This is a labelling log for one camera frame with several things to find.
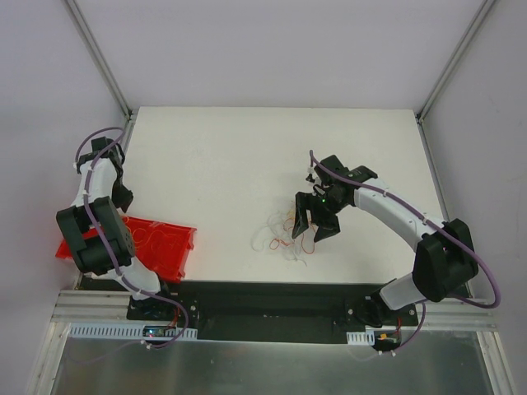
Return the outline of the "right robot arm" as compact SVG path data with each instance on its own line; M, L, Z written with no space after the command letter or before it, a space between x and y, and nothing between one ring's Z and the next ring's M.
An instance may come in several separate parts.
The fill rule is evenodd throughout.
M390 192L368 167L350 170L337 156L329 156L312 161L306 179L312 189L296 193L293 239L310 225L316 228L315 242L337 235L339 212L356 207L388 226L415 253L409 274L353 305L358 322L380 328L392 323L401 309L426 300L440 302L478 274L471 234L464 222L426 217Z

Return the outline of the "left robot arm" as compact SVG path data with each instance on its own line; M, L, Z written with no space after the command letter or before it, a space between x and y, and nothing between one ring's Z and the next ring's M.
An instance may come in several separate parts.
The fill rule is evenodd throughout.
M81 273L115 281L129 292L127 319L167 321L177 312L175 302L166 283L137 257L119 214L133 201L123 183L124 160L113 139L92 139L91 151L78 153L74 162L80 175L77 195L57 212L56 221Z

